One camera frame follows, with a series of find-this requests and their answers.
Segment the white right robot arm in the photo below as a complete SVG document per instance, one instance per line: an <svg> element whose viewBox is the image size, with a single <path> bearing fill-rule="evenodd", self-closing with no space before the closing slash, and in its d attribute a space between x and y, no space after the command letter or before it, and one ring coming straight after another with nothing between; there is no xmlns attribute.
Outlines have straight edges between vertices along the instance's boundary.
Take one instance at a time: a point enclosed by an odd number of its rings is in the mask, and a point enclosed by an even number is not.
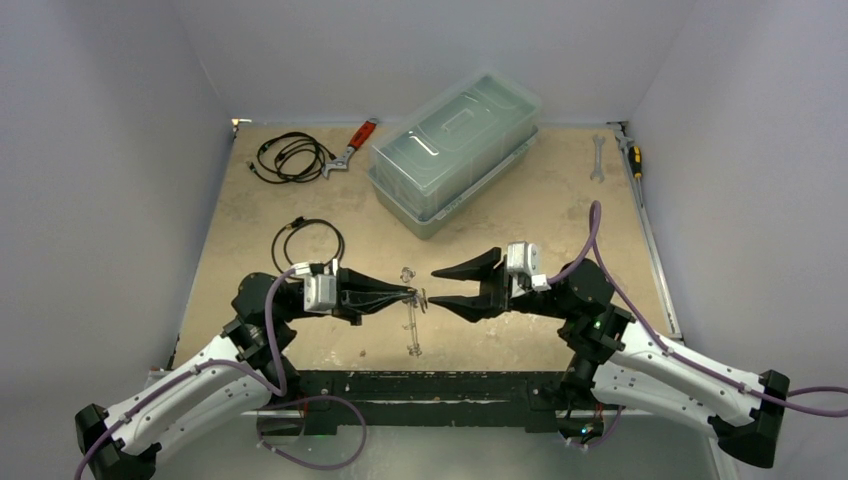
<svg viewBox="0 0 848 480"><path fill-rule="evenodd" d="M537 247L494 247L433 276L479 285L475 296L431 298L477 323L506 312L560 319L557 335L573 356L558 383L534 395L570 408L614 405L663 416L716 440L732 458L759 468L775 463L788 378L711 360L644 324L612 301L614 288L591 259L565 264L557 279L538 269ZM775 402L767 401L768 396Z"/></svg>

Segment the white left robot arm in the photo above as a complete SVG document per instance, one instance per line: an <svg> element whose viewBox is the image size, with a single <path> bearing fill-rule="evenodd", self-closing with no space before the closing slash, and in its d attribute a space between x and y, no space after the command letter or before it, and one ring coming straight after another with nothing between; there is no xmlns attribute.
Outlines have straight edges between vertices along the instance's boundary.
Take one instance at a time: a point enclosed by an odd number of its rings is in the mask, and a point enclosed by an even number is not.
<svg viewBox="0 0 848 480"><path fill-rule="evenodd" d="M311 403L337 403L362 421L350 401L301 387L300 373L283 355L296 336L289 324L329 316L358 326L364 316L417 295L335 263L246 276L232 301L234 319L198 353L124 401L90 404L76 414L82 459L74 478L90 472L96 479L149 479L165 454L262 408L303 415Z"/></svg>

